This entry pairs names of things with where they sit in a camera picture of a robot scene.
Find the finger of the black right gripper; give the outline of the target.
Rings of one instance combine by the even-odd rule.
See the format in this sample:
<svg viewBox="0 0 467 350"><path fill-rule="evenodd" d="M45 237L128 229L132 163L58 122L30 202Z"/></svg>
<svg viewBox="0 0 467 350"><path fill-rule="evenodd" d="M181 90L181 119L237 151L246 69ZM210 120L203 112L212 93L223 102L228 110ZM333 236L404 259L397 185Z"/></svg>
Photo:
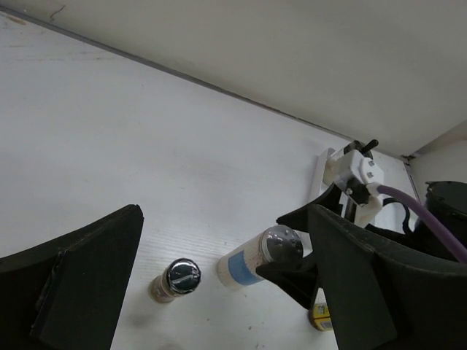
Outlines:
<svg viewBox="0 0 467 350"><path fill-rule="evenodd" d="M306 310L316 301L318 289L321 287L314 252L292 262L269 262L260 265L255 272L277 285Z"/></svg>
<svg viewBox="0 0 467 350"><path fill-rule="evenodd" d="M341 216L343 205L340 204L341 190L332 184L323 194L301 208L278 217L276 223L305 233L312 232L312 220L318 211Z"/></svg>

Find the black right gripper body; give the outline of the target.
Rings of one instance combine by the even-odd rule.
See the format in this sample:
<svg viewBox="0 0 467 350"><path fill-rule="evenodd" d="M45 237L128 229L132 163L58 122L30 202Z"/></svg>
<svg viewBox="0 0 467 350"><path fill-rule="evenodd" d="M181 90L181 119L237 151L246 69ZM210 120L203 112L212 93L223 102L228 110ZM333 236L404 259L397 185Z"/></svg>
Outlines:
<svg viewBox="0 0 467 350"><path fill-rule="evenodd" d="M434 257L459 263L466 261L465 182L428 182L424 204L394 187L381 184L377 191L387 196L383 206L391 203L403 206L403 232L372 224L367 224L366 230Z"/></svg>

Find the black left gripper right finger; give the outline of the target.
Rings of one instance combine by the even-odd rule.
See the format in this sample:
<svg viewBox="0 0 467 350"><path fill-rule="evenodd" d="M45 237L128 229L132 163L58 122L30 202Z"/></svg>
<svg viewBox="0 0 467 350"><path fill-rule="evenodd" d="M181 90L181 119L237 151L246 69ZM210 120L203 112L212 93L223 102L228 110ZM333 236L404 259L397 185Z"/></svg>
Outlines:
<svg viewBox="0 0 467 350"><path fill-rule="evenodd" d="M311 238L339 349L466 348L465 264L324 211Z"/></svg>

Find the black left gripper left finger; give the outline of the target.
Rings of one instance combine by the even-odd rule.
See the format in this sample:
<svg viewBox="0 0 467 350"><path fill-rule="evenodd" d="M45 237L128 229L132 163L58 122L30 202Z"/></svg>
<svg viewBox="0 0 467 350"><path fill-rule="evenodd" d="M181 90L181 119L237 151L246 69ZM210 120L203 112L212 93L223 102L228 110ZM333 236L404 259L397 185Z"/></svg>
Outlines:
<svg viewBox="0 0 467 350"><path fill-rule="evenodd" d="M1 258L2 349L110 349L139 246L140 206Z"/></svg>

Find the yellow label small bottle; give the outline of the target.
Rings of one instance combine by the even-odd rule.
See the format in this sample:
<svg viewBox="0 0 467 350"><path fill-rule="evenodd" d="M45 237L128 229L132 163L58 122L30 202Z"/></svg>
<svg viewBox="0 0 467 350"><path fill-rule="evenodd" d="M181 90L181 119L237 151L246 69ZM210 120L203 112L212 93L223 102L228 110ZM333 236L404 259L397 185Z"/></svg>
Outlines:
<svg viewBox="0 0 467 350"><path fill-rule="evenodd" d="M315 303L308 312L309 322L320 332L332 331L333 325L327 303Z"/></svg>

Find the blue label salt shaker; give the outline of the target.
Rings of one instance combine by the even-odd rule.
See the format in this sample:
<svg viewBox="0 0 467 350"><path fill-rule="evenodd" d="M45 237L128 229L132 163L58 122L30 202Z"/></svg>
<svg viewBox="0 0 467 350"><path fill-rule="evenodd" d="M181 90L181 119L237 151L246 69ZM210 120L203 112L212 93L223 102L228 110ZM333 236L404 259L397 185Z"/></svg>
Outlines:
<svg viewBox="0 0 467 350"><path fill-rule="evenodd" d="M217 277L225 287L239 289L262 281L257 267L295 262L303 255L300 236L288 226L275 225L222 256L217 263Z"/></svg>

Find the small dark-cap spice bottle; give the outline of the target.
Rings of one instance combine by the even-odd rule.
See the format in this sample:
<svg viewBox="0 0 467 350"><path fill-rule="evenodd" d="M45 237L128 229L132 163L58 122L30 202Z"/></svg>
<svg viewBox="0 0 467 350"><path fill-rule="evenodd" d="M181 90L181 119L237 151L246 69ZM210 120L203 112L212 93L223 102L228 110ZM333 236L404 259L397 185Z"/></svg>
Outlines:
<svg viewBox="0 0 467 350"><path fill-rule="evenodd" d="M171 262L149 285L150 297L157 303L170 303L196 290L201 283L201 269L191 259Z"/></svg>

